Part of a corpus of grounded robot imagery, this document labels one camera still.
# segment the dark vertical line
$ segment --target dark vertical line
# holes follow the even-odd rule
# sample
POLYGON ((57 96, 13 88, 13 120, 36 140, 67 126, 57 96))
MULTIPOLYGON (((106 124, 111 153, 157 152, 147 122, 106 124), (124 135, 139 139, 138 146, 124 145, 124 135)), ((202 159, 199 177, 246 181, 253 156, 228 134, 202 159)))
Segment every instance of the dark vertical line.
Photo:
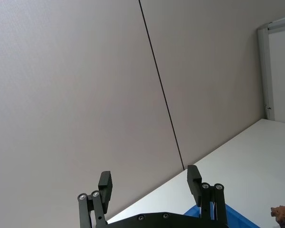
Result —
POLYGON ((155 63, 155 66, 156 66, 157 75, 158 75, 158 78, 159 78, 159 80, 160 80, 161 90, 162 90, 162 94, 163 94, 163 97, 164 97, 164 99, 165 99, 166 107, 167 107, 167 110, 168 110, 168 114, 169 114, 169 118, 170 118, 172 130, 173 130, 173 134, 174 134, 174 138, 175 138, 177 150, 179 151, 181 165, 182 165, 182 168, 185 170, 185 166, 184 166, 184 163, 183 163, 182 157, 181 157, 181 151, 180 151, 179 143, 178 143, 177 138, 176 138, 176 134, 175 134, 175 130, 174 130, 174 126, 173 126, 173 122, 172 122, 170 110, 169 110, 168 103, 167 103, 166 94, 165 94, 165 91, 164 91, 163 86, 162 86, 161 75, 160 75, 160 72, 159 72, 159 70, 158 70, 158 66, 157 66, 157 62, 156 62, 154 50, 153 50, 153 47, 152 47, 152 43, 151 43, 151 39, 150 39, 150 35, 149 35, 147 23, 146 23, 146 19, 144 18, 144 13, 143 13, 143 8, 142 8, 141 0, 138 0, 138 2, 139 2, 139 6, 141 7, 142 18, 143 18, 144 26, 146 27, 146 31, 147 31, 147 35, 148 35, 148 39, 149 39, 149 43, 150 43, 150 47, 151 47, 151 51, 152 51, 154 63, 155 63))

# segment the blue container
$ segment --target blue container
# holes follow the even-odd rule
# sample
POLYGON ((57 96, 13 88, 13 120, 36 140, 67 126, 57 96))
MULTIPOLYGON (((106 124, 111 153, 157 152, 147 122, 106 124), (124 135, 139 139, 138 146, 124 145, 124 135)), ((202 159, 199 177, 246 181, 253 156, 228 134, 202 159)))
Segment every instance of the blue container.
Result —
MULTIPOLYGON (((244 216, 242 216, 237 211, 233 210, 231 207, 226 205, 226 211, 227 211, 227 221, 228 226, 230 228, 260 228, 244 216)), ((194 206, 190 210, 188 210, 185 215, 193 216, 193 217, 199 217, 200 216, 200 208, 197 206, 194 206)))

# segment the bolt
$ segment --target bolt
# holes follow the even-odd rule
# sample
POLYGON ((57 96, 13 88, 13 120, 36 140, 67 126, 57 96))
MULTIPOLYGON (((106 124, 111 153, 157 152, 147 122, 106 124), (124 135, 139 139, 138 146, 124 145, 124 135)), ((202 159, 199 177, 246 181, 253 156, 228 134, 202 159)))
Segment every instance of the bolt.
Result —
POLYGON ((168 215, 167 213, 164 213, 164 214, 162 215, 162 217, 163 217, 164 219, 167 219, 167 218, 169 218, 169 215, 168 215))
POLYGON ((208 189, 208 188, 209 188, 209 185, 208 185, 208 184, 203 184, 202 187, 203 187, 204 189, 208 189))
POLYGON ((99 195, 99 192, 98 192, 98 191, 96 191, 96 192, 93 193, 93 196, 94 196, 94 197, 96 197, 96 196, 98 196, 98 195, 99 195))
POLYGON ((139 215, 139 216, 138 216, 138 220, 139 220, 139 221, 144 220, 144 215, 139 215))
POLYGON ((223 189, 223 186, 221 186, 220 184, 216 185, 215 186, 218 190, 222 190, 223 189))
POLYGON ((79 199, 80 200, 83 200, 83 199, 85 199, 86 198, 86 195, 85 194, 82 194, 81 196, 79 196, 79 199))

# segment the white table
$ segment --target white table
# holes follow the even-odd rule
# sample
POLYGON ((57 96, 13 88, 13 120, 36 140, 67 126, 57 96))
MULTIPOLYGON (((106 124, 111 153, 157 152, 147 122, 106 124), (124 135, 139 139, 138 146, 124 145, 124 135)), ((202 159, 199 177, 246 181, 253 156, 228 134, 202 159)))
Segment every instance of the white table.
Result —
MULTIPOLYGON (((260 120, 195 165, 204 182, 225 186, 229 206, 260 227, 277 227, 270 207, 285 205, 285 123, 260 120)), ((194 205, 183 171, 108 222, 140 213, 184 214, 194 205)))

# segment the brown toy figure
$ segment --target brown toy figure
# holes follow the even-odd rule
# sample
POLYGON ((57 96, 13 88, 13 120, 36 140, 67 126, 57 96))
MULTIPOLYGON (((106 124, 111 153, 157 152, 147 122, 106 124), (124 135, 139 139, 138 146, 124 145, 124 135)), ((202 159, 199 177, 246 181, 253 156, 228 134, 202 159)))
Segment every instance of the brown toy figure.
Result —
POLYGON ((271 208, 271 216, 275 217, 281 228, 285 228, 285 206, 271 208))

